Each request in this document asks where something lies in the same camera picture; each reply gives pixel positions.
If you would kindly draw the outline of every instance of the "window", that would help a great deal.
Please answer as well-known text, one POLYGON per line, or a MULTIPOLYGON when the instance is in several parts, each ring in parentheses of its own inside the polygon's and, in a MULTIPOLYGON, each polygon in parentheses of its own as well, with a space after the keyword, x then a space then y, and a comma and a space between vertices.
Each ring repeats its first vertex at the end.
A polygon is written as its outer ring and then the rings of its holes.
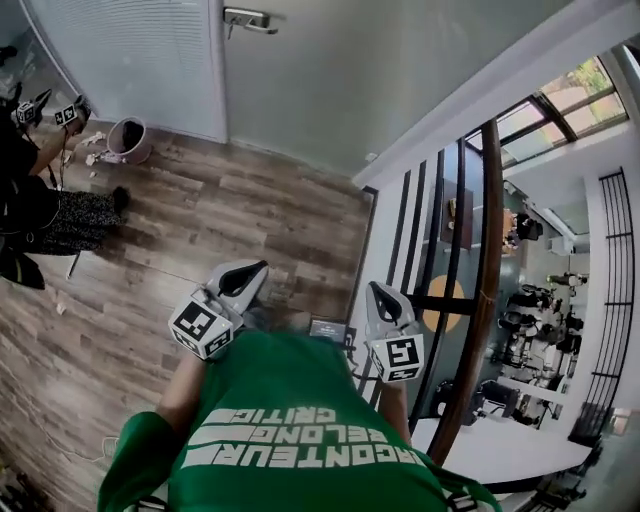
MULTIPOLYGON (((498 116, 503 167, 536 157, 628 119, 602 62, 592 57, 575 70, 498 116)), ((479 131, 467 143, 482 152, 479 131)))

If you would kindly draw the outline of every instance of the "laminate floor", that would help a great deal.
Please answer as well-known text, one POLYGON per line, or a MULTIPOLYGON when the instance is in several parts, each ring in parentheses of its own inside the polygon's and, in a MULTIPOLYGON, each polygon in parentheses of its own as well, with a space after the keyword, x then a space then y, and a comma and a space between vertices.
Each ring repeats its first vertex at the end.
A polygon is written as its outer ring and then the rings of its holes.
MULTIPOLYGON (((37 140, 44 135, 46 128, 37 140)), ((0 281, 3 461, 24 471, 57 510, 95 508, 109 460, 78 455, 100 457, 103 438, 157 402, 182 350, 170 341, 168 317, 216 264, 266 259, 260 297, 277 318, 347 315, 367 194, 277 156, 155 137, 151 158, 139 166, 88 167, 86 156, 104 141, 75 148, 68 190, 123 185, 132 195, 126 226, 104 250, 83 253, 71 280, 70 258, 35 257, 44 292, 0 281)))

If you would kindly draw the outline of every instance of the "wooden handrail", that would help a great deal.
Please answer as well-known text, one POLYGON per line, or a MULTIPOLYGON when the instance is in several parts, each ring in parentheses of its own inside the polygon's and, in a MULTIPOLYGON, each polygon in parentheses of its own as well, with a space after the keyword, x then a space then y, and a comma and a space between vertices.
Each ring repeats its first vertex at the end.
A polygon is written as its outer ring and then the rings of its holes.
POLYGON ((469 407, 484 358, 489 330, 494 321, 495 299, 498 293, 502 261, 503 186, 500 139, 495 119, 482 125, 482 148, 484 208, 482 248, 474 296, 477 308, 467 331, 451 397, 427 451, 431 459, 439 465, 447 458, 462 425, 462 418, 469 407))

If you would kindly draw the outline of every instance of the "black shoe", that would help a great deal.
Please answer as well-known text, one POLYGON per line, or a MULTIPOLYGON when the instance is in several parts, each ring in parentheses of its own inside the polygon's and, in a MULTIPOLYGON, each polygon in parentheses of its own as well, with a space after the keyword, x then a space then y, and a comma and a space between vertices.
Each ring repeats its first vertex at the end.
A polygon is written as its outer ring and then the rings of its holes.
POLYGON ((129 206, 129 203, 131 202, 131 196, 129 195, 127 189, 123 187, 117 187, 111 195, 113 196, 113 201, 115 203, 114 208, 116 210, 116 213, 118 215, 121 215, 122 212, 127 208, 127 206, 129 206))

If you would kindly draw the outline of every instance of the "green t-shirt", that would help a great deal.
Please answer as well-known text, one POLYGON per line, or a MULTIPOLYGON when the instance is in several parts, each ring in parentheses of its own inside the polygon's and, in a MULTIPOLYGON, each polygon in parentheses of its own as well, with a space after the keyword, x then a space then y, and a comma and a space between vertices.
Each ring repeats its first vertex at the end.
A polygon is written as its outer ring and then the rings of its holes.
POLYGON ((293 334, 249 331, 229 346, 186 444, 157 414, 132 417, 98 510, 120 512, 166 480, 180 511, 444 511, 456 493, 499 510, 482 486, 407 446, 358 395, 334 345, 293 334))

